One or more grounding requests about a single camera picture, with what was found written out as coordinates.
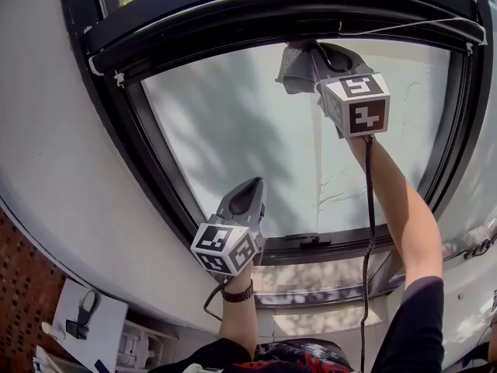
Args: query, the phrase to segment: shirt sleeve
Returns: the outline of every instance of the shirt sleeve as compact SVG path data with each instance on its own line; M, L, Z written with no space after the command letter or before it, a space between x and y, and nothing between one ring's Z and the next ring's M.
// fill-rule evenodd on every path
M423 277L409 285L371 373L440 373L442 318L442 279Z
M252 362L252 357L244 347L228 339L219 339L195 351L187 359L152 369L150 373L182 373L191 364L199 364L203 368L225 369L229 364L245 362Z

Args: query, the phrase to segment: white cube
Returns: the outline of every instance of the white cube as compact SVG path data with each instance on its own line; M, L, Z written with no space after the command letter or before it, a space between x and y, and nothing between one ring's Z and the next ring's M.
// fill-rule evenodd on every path
M331 78L321 83L326 116L344 137L388 129L390 93L380 73Z
M257 243L249 227L200 224L190 247L209 271L236 276L257 254Z

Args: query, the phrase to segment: window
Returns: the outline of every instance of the window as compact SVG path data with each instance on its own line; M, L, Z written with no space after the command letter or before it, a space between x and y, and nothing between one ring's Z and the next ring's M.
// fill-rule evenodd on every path
M493 59L487 0L61 1L103 123L185 247L227 191L265 178L261 306L359 297L369 240L364 175L318 95L290 96L275 82L287 41L342 45L383 74L391 117L378 138L435 216L464 173L485 115ZM453 16L474 23L352 37ZM383 223L377 208L372 295L402 281Z

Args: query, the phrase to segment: watch strap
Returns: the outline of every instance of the watch strap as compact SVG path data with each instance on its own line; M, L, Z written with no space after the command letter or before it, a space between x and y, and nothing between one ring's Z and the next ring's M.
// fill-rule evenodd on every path
M223 296L223 299L227 302L244 302L245 300L251 298L254 294L254 281L251 279L250 286L248 286L247 290L243 291L242 293L232 294L223 290L221 294Z

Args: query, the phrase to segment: black window frame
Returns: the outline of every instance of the black window frame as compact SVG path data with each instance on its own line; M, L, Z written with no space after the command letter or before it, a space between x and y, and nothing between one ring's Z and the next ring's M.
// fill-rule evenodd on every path
M188 248L203 213L162 137L140 83L161 71L243 48L298 40L301 34L333 38L338 28L358 32L462 16L485 28L487 45L478 43L480 29L463 21L364 37L451 51L446 105L419 184L436 218L454 194L481 130L492 80L488 0L134 0L107 17L100 0L61 2L76 61L104 126L155 208ZM266 23L272 26L261 26ZM202 42L192 42L193 34L201 35ZM386 225L379 226L377 233L374 252L393 251ZM342 260L362 255L367 243L365 228L291 235L271 239L261 264ZM391 253L388 263L392 260L398 261L396 253ZM381 281L372 277L370 282L375 283L374 289L388 289L385 283L390 277Z

